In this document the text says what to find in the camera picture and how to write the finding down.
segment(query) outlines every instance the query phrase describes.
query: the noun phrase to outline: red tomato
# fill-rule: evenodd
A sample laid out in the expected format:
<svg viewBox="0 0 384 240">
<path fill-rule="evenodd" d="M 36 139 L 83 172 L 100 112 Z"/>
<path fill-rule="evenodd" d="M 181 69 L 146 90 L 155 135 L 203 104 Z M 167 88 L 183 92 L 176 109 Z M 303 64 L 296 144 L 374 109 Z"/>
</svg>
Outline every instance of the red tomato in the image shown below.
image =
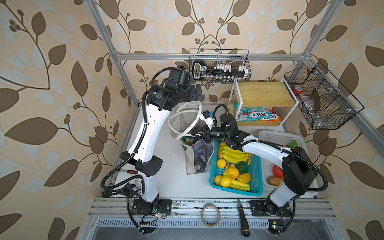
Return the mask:
<svg viewBox="0 0 384 240">
<path fill-rule="evenodd" d="M 283 171 L 279 168 L 279 166 L 275 165 L 272 169 L 273 174 L 276 177 L 284 178 Z"/>
</svg>

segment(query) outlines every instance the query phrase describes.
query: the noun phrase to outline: white plastic basket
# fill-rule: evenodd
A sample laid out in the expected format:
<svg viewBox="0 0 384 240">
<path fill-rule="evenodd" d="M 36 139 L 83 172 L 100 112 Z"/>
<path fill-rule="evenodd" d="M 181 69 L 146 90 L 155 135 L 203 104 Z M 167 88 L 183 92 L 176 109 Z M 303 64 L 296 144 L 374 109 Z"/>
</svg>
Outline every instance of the white plastic basket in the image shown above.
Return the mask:
<svg viewBox="0 0 384 240">
<path fill-rule="evenodd" d="M 298 135 L 290 134 L 290 133 L 285 133 L 285 132 L 275 132 L 275 131 L 266 131 L 262 130 L 259 133 L 259 139 L 268 141 L 268 142 L 273 142 L 276 144 L 279 144 L 281 146 L 288 145 L 291 141 L 296 140 L 297 144 L 299 147 L 303 148 L 305 152 L 308 154 L 308 149 L 307 146 L 305 145 L 304 139 Z M 273 186 L 268 183 L 268 178 L 271 176 L 274 176 L 272 173 L 272 169 L 274 167 L 274 164 L 268 160 L 265 160 L 264 158 L 261 158 L 262 161 L 262 178 L 263 182 L 267 187 L 270 188 L 277 188 L 276 186 Z M 316 179 L 313 180 L 312 184 L 310 187 L 317 188 L 317 181 Z M 307 196 L 316 196 L 318 192 L 306 192 L 304 197 Z"/>
</svg>

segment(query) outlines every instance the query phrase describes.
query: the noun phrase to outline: masking tape roll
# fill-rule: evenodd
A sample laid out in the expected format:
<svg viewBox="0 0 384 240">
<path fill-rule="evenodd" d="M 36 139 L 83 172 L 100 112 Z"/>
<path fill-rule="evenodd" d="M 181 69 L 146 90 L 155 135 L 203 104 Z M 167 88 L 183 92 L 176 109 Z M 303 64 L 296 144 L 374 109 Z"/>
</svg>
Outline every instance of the masking tape roll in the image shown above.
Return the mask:
<svg viewBox="0 0 384 240">
<path fill-rule="evenodd" d="M 216 210 L 216 212 L 217 212 L 218 220 L 217 220 L 217 222 L 216 222 L 215 224 L 208 224 L 208 223 L 206 223 L 206 221 L 204 221 L 204 218 L 203 218 L 203 212 L 204 212 L 204 210 L 205 210 L 207 207 L 212 207 L 212 208 L 214 208 L 214 209 Z M 220 218 L 221 218 L 221 217 L 220 217 L 220 210 L 219 210 L 215 205 L 208 204 L 208 205 L 206 205 L 206 206 L 203 208 L 203 210 L 201 210 L 201 220 L 203 221 L 204 225 L 206 225 L 207 227 L 214 227 L 214 226 L 216 226 L 216 225 L 220 222 Z"/>
</svg>

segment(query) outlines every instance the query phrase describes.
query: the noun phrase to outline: teal basket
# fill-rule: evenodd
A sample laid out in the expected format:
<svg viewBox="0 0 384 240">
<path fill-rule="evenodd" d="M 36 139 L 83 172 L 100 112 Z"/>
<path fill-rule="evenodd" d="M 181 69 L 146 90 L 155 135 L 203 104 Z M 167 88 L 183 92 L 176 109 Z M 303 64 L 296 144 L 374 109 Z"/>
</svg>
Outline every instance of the teal basket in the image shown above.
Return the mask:
<svg viewBox="0 0 384 240">
<path fill-rule="evenodd" d="M 252 180 L 249 185 L 251 185 L 251 190 L 246 192 L 246 191 L 240 191 L 228 187 L 220 187 L 215 184 L 215 177 L 217 175 L 223 175 L 223 172 L 225 168 L 220 169 L 217 167 L 216 162 L 219 159 L 218 158 L 218 148 L 219 144 L 221 141 L 215 141 L 215 152 L 212 157 L 212 167 L 211 167 L 211 174 L 209 177 L 209 184 L 216 189 L 220 189 L 222 191 L 226 192 L 233 192 L 236 194 L 242 194 L 246 196 L 254 196 L 254 197 L 259 197 L 260 195 L 263 194 L 263 180 L 262 180 L 262 166 L 261 166 L 261 160 L 260 157 L 257 155 L 252 155 L 251 156 L 251 164 L 248 166 L 248 172 L 252 176 Z"/>
</svg>

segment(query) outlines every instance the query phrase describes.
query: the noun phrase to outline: black tool holder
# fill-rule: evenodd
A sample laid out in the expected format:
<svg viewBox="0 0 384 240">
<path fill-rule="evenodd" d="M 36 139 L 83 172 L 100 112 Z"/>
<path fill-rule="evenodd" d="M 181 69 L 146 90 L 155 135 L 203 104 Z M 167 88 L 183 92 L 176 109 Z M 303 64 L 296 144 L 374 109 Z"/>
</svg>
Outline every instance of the black tool holder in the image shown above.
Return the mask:
<svg viewBox="0 0 384 240">
<path fill-rule="evenodd" d="M 325 74 L 337 86 L 334 87 Z M 319 62 L 315 67 L 301 67 L 284 74 L 299 101 L 299 108 L 313 130 L 334 130 L 364 109 L 361 102 L 340 80 Z"/>
<path fill-rule="evenodd" d="M 252 73 L 249 50 L 197 49 L 189 50 L 189 71 L 196 81 L 210 83 L 248 82 Z"/>
</svg>

